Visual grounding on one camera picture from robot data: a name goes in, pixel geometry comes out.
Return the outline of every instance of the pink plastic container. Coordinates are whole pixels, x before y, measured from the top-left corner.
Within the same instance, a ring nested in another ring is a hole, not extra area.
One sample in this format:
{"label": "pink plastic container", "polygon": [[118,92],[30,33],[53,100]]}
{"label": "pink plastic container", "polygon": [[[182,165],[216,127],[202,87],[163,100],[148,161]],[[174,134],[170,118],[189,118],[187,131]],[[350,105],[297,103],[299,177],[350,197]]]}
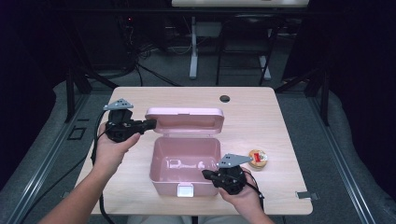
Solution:
{"label": "pink plastic container", "polygon": [[224,116],[218,108],[153,107],[146,119],[156,119],[150,179],[161,195],[194,197],[216,195],[219,190],[204,179],[203,170],[217,170],[221,159],[220,133]]}

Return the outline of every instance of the metal bracket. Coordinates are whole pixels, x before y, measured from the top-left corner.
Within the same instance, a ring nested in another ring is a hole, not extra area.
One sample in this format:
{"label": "metal bracket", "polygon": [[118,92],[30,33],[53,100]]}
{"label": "metal bracket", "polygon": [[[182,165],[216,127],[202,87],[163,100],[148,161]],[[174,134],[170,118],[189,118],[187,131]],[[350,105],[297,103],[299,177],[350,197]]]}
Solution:
{"label": "metal bracket", "polygon": [[319,196],[314,192],[311,193],[309,191],[303,191],[303,192],[297,192],[296,191],[296,197],[299,199],[309,199],[311,201],[316,201],[319,200]]}
{"label": "metal bracket", "polygon": [[104,110],[119,110],[119,109],[127,109],[127,108],[134,108],[134,106],[122,98],[114,103],[105,105],[103,107]]}
{"label": "metal bracket", "polygon": [[239,156],[227,153],[225,156],[219,161],[219,168],[231,168],[237,165],[240,165],[245,162],[253,161],[253,158],[246,156]]}

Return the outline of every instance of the person's left hand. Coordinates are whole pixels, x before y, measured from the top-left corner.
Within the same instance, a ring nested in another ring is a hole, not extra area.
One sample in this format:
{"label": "person's left hand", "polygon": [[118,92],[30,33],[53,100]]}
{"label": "person's left hand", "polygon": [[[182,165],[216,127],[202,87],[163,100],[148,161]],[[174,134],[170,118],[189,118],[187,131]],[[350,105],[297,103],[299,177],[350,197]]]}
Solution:
{"label": "person's left hand", "polygon": [[[106,129],[104,123],[99,128],[99,135]],[[128,150],[134,146],[140,138],[140,133],[135,133],[124,142],[116,143],[104,133],[99,137],[96,149],[96,161],[93,170],[104,172],[104,175],[112,176],[116,173],[122,159]]]}

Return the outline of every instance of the open box lid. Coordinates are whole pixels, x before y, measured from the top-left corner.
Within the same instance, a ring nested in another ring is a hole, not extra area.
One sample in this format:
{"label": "open box lid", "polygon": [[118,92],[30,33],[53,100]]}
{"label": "open box lid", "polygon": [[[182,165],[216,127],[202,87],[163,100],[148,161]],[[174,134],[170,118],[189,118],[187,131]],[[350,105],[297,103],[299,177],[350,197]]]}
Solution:
{"label": "open box lid", "polygon": [[156,133],[220,133],[224,122],[219,108],[152,107],[146,119],[156,119]]}

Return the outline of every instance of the light wood tabletop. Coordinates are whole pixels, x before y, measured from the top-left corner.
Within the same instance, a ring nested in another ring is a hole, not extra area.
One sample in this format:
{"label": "light wood tabletop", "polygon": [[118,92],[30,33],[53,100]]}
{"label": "light wood tabletop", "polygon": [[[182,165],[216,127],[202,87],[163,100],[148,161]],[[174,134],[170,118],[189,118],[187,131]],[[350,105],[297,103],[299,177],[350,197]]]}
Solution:
{"label": "light wood tabletop", "polygon": [[172,0],[173,7],[307,7],[309,0]]}
{"label": "light wood tabletop", "polygon": [[[219,98],[228,95],[230,101]],[[261,149],[268,156],[263,170],[252,170],[268,215],[308,215],[312,203],[298,199],[306,191],[290,137],[273,89],[263,87],[119,87],[110,103],[123,98],[134,105],[132,119],[144,120],[150,107],[214,107],[224,113],[219,139],[221,157],[226,153],[247,156]],[[107,121],[105,113],[103,122]],[[233,206],[216,196],[178,198],[159,195],[149,178],[154,142],[160,133],[147,131],[125,155],[118,171],[108,182],[105,208],[118,215],[236,215]],[[85,160],[79,183],[91,170],[91,153]],[[97,204],[92,212],[100,214]]]}

